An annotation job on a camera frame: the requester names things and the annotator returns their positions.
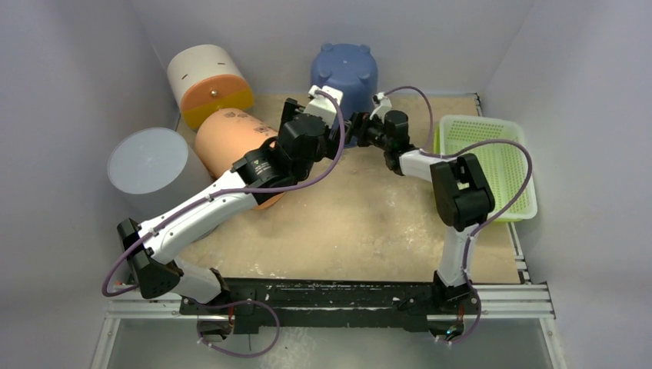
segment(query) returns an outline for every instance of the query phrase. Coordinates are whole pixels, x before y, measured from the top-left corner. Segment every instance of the plastic basket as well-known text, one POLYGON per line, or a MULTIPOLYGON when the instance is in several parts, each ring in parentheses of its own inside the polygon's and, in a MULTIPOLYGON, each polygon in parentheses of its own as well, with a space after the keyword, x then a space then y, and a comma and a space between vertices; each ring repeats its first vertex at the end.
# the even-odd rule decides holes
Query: plastic basket
MULTIPOLYGON (((503 138, 526 145, 523 130, 512 121, 470 115, 445 115, 439 121, 434 150, 441 154, 454 154, 468 145, 490 138, 503 138)), ((502 144, 485 145, 470 152, 480 161, 494 193, 495 211, 498 211, 523 184, 527 171, 525 157, 514 146, 502 144)), ((520 221, 533 218, 536 214, 537 198, 534 182, 530 180, 525 192, 498 220, 520 221)))

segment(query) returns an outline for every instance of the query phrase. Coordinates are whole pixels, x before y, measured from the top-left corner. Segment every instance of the orange cylinder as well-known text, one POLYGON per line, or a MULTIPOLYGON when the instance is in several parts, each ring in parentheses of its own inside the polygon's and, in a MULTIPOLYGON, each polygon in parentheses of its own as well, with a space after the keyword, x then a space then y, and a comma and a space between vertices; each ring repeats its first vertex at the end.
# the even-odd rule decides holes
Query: orange cylinder
MULTIPOLYGON (((199 127, 195 152, 213 177, 219 177, 265 140, 278 135, 272 127, 236 108, 226 108, 210 115, 199 127)), ((280 200, 279 194, 260 204, 265 209, 280 200)))

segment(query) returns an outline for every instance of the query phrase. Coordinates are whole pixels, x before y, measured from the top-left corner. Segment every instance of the metal frame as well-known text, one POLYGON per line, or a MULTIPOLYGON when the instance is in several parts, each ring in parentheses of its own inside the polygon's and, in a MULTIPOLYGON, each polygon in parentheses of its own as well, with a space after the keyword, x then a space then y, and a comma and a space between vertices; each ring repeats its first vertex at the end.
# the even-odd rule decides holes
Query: metal frame
MULTIPOLYGON (((532 284, 527 263, 514 224, 506 224, 510 232, 514 260, 521 284, 479 284, 477 289, 483 301, 482 319, 538 319, 541 333, 550 355, 553 369, 566 369, 564 352, 554 323, 554 306, 546 284, 532 284)), ((137 291, 112 298, 108 302, 91 369, 105 369, 111 357, 115 336, 123 319, 191 319, 226 321, 225 315, 179 314, 181 297, 165 294, 156 300, 144 300, 137 291)), ((453 315, 428 315, 429 321, 449 321, 453 315)))

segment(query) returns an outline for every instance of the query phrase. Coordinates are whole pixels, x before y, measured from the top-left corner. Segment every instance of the wooden floor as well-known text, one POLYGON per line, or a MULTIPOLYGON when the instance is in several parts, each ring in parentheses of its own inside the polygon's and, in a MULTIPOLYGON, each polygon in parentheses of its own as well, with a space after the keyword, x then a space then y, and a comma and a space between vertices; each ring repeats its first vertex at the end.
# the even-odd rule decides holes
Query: wooden floor
MULTIPOLYGON (((271 127, 280 123, 287 97, 261 95, 248 112, 271 127)), ((430 98, 435 119, 477 115, 471 97, 430 98)), ((417 146, 427 136, 427 109, 418 96, 392 96, 410 117, 417 146)), ((181 133, 194 146, 184 122, 181 133)), ((313 167, 319 175, 329 165, 313 167)), ((186 248, 181 256, 227 277, 431 281, 439 265, 445 226, 437 216, 431 184, 387 170, 377 148, 350 148, 322 182, 287 193, 263 211, 247 211, 186 248)), ((480 283, 519 283, 505 224, 491 224, 478 238, 471 262, 480 283)))

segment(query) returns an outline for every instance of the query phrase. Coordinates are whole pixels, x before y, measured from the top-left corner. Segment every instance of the purple cable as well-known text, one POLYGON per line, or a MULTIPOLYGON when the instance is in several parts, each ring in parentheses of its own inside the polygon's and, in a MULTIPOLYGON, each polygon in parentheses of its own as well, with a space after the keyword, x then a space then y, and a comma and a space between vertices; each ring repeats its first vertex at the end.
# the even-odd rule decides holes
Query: purple cable
POLYGON ((467 146, 466 148, 461 149, 460 151, 452 154, 452 155, 439 155, 439 154, 430 154, 427 153, 423 150, 420 151, 420 153, 424 156, 428 156, 431 158, 442 158, 442 159, 451 159, 451 158, 456 158, 463 153, 473 150, 474 148, 478 148, 480 146, 484 145, 490 145, 490 144, 506 144, 506 145, 512 145, 521 152, 523 152, 523 155, 525 155, 525 160, 527 161, 527 172, 525 174, 525 179, 523 180, 523 184, 521 185, 520 188, 518 188, 518 191, 516 191, 516 194, 512 197, 511 200, 509 200, 505 206, 499 211, 496 212, 496 214, 492 215, 490 218, 488 218, 486 221, 484 221, 482 224, 478 225, 471 233, 469 234, 466 243, 464 243, 464 253, 462 257, 462 273, 464 274, 464 280, 467 283, 467 286, 469 289, 473 292, 475 295, 475 298, 477 300, 477 315, 475 317, 475 320, 473 324, 464 332, 463 335, 455 339, 455 341, 449 341, 450 344, 459 344, 462 341, 466 340, 473 331, 475 331, 475 328, 477 327, 478 323, 480 323, 480 316, 482 315, 482 303, 480 301, 480 294, 478 294, 477 290, 475 287, 473 287, 473 284, 471 283, 471 280, 468 277, 468 274, 466 272, 467 267, 468 267, 468 252, 469 248, 471 247, 471 240, 476 237, 476 235, 482 230, 482 228, 487 227, 492 221, 495 221, 500 217, 505 211, 507 211, 511 205, 513 205, 516 200, 525 192, 525 188, 527 187, 527 183, 530 182, 530 179, 532 178, 532 157, 530 156, 530 153, 527 152, 527 149, 519 144, 516 141, 511 141, 511 140, 504 140, 502 138, 496 138, 496 139, 491 139, 491 140, 485 140, 485 141, 480 141, 476 142, 472 145, 467 146))
POLYGON ((197 321, 197 336, 199 337, 199 341, 201 343, 205 344, 208 348, 212 348, 213 350, 219 351, 219 352, 221 352, 223 354, 227 354, 227 355, 233 356, 233 357, 240 357, 240 358, 243 358, 243 359, 251 359, 253 357, 259 357, 261 355, 264 355, 264 354, 268 353, 276 345, 276 342, 278 341, 278 337, 281 335, 281 322, 278 320, 278 315, 276 315, 276 312, 274 312, 274 309, 272 309, 269 305, 267 305, 265 303, 262 303, 260 301, 244 300, 244 301, 231 302, 230 304, 215 305, 215 306, 200 304, 198 302, 195 302, 195 303, 198 304, 198 305, 207 307, 207 308, 211 308, 211 309, 224 309, 224 308, 230 308, 232 306, 254 304, 254 305, 260 306, 261 308, 267 309, 270 312, 271 316, 276 321, 276 334, 274 335, 274 340, 272 340, 272 342, 266 348, 264 348, 263 350, 260 350, 259 352, 254 352, 253 354, 240 354, 238 352, 233 352, 233 351, 221 348, 219 346, 215 346, 211 342, 208 342, 208 340, 206 338, 204 338, 204 336, 201 335, 201 331, 199 329, 199 324, 201 323, 201 321, 197 321))
POLYGON ((414 86, 401 86, 401 87, 392 88, 391 90, 385 92, 385 96, 389 96, 389 95, 395 93, 396 91, 400 91, 400 90, 413 90, 413 91, 416 91, 419 95, 421 95, 422 98, 424 98, 424 101, 426 101, 426 106, 428 108, 428 115, 430 116, 430 127, 428 129, 428 137, 427 137, 426 143, 421 148, 421 150, 429 151, 430 148, 428 148, 427 146, 432 145, 432 143, 434 141, 434 118, 432 116, 432 107, 430 106, 430 102, 428 101, 426 94, 422 90, 420 90, 419 88, 416 88, 414 86))

